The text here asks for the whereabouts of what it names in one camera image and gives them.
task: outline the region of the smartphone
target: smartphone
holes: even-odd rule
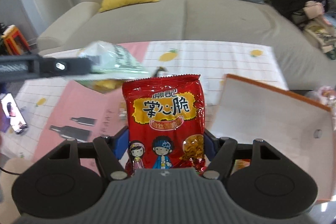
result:
[[[28,128],[28,126],[16,105],[13,95],[11,93],[7,93],[0,99],[2,110],[7,120],[9,119],[10,126],[13,128],[16,134],[21,134]]]

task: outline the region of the checkered tablecloth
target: checkered tablecloth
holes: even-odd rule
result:
[[[160,56],[170,50],[178,55],[169,62],[159,61]],[[251,51],[261,50],[263,54],[252,57]],[[75,57],[78,50],[58,52],[48,56],[55,58]],[[236,74],[287,90],[287,84],[275,60],[271,47],[217,41],[160,41],[148,42],[142,61],[149,72],[158,66],[168,69],[170,74],[201,74],[201,82],[208,106],[216,105],[221,93],[225,74]],[[3,137],[2,153],[32,159],[40,133],[57,104],[68,81],[61,78],[28,80],[16,97],[19,108],[25,108],[23,115],[29,129],[23,135],[6,132]],[[36,107],[44,97],[46,102]]]

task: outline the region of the cartoon character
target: cartoon character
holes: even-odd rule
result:
[[[129,144],[131,160],[133,162],[133,170],[144,168],[142,157],[145,154],[145,146],[140,141],[132,141]]]
[[[168,169],[172,167],[168,155],[174,150],[173,141],[167,136],[158,136],[152,143],[154,153],[157,155],[157,160],[153,169]]]

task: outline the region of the red snack package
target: red snack package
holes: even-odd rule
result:
[[[127,169],[168,169],[189,166],[190,158],[204,159],[203,147],[200,151],[187,143],[192,136],[203,142],[204,95],[199,75],[135,80],[125,82],[122,89],[130,141]],[[186,148],[191,157],[186,157]]]

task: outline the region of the red object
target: red object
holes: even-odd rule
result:
[[[199,150],[191,141],[204,141],[204,95],[199,75],[135,80],[125,82],[122,90],[128,113],[128,172],[140,166],[168,169],[190,152],[197,166],[205,162],[203,146]],[[190,161],[183,165],[192,166]]]

